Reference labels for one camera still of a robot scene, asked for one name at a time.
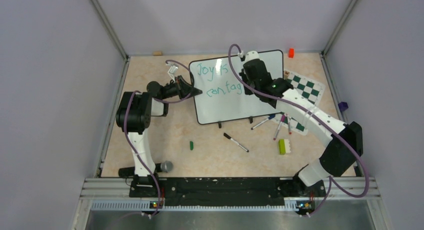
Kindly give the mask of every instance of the wall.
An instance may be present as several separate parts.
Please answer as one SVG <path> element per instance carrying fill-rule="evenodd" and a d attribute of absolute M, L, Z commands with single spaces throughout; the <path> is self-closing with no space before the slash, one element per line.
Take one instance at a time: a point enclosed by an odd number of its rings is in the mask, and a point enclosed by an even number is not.
<path fill-rule="evenodd" d="M 2 229 L 69 229 L 123 61 L 89 0 L 0 0 Z"/>
<path fill-rule="evenodd" d="M 350 0 L 99 0 L 130 55 L 322 50 Z"/>
<path fill-rule="evenodd" d="M 361 0 L 328 61 L 395 229 L 422 229 L 424 0 Z"/>

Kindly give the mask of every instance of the red-orange object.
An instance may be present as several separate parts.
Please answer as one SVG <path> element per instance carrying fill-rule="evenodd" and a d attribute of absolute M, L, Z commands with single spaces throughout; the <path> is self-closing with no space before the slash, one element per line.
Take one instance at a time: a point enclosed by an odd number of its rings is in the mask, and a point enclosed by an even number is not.
<path fill-rule="evenodd" d="M 288 50 L 288 57 L 289 57 L 289 58 L 293 58 L 293 57 L 295 57 L 295 49 L 294 49 L 294 48 L 290 48 L 290 49 Z"/>

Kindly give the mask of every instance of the beige table surface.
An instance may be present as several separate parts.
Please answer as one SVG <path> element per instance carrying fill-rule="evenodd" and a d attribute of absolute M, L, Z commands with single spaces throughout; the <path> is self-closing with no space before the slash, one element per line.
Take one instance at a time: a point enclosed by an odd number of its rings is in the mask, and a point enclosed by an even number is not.
<path fill-rule="evenodd" d="M 146 91 L 150 81 L 161 85 L 169 82 L 169 67 L 165 60 L 173 59 L 189 65 L 191 61 L 220 57 L 223 55 L 186 55 L 186 56 L 148 56 L 131 57 L 123 91 Z M 293 59 L 284 54 L 284 68 L 312 78 L 326 86 L 318 107 L 338 118 L 333 98 L 318 53 L 297 53 Z M 190 81 L 189 74 L 182 67 L 176 75 Z M 167 99 L 178 100 L 178 97 Z M 324 147 L 309 132 L 302 136 L 293 132 L 289 136 L 282 128 L 279 138 L 290 140 L 291 153 L 279 155 L 278 141 L 273 141 L 277 124 L 266 122 L 255 130 L 252 126 L 262 121 L 255 117 L 253 124 L 249 120 L 224 122 L 219 129 L 217 124 L 199 125 L 193 98 L 169 105 L 167 117 L 152 117 L 149 127 L 149 142 L 155 163 L 169 160 L 174 164 L 173 171 L 160 173 L 161 176 L 176 177 L 258 177 L 293 176 L 303 166 L 319 158 Z M 223 136 L 226 132 L 247 147 L 246 153 Z M 190 150 L 190 141 L 194 150 Z M 114 124 L 109 147 L 101 176 L 118 176 L 118 170 L 134 166 L 133 155 L 122 130 Z M 354 176 L 353 167 L 345 176 Z"/>

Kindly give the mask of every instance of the blue marker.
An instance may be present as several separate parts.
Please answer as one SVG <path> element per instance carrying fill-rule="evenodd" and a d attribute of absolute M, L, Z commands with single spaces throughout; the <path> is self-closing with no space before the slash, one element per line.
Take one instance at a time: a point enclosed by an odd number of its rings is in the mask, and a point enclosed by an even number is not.
<path fill-rule="evenodd" d="M 260 125 L 264 124 L 265 122 L 267 122 L 267 121 L 269 121 L 269 120 L 273 119 L 275 116 L 276 116 L 275 114 L 270 114 L 270 115 L 269 115 L 269 117 L 268 117 L 267 119 L 265 119 L 265 120 L 261 121 L 258 125 L 256 125 L 256 126 L 252 127 L 252 128 L 251 128 L 251 130 L 253 130 L 253 129 L 257 128 L 258 126 L 260 126 Z"/>

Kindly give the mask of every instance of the green and white chessboard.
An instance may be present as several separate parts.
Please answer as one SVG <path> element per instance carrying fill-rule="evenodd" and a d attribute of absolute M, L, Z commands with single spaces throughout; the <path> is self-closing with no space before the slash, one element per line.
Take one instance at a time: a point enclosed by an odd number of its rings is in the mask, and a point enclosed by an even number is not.
<path fill-rule="evenodd" d="M 288 76 L 287 81 L 290 82 L 303 97 L 305 97 L 312 104 L 318 106 L 323 96 L 323 93 L 326 90 L 326 86 L 323 83 L 320 83 L 306 76 L 300 75 L 296 72 L 289 71 L 286 69 L 284 69 L 284 71 L 290 72 L 290 75 Z M 272 119 L 272 121 L 279 123 L 281 116 L 282 116 L 281 114 L 276 114 L 275 118 Z M 285 118 L 282 125 L 288 128 L 287 123 L 288 123 L 288 120 L 287 118 Z M 291 118 L 291 117 L 290 117 L 290 127 L 292 132 L 297 132 L 300 135 L 305 136 L 308 133 L 308 130 L 305 129 L 304 126 L 302 126 L 302 123 L 299 123 L 298 121 L 296 121 L 294 118 Z"/>

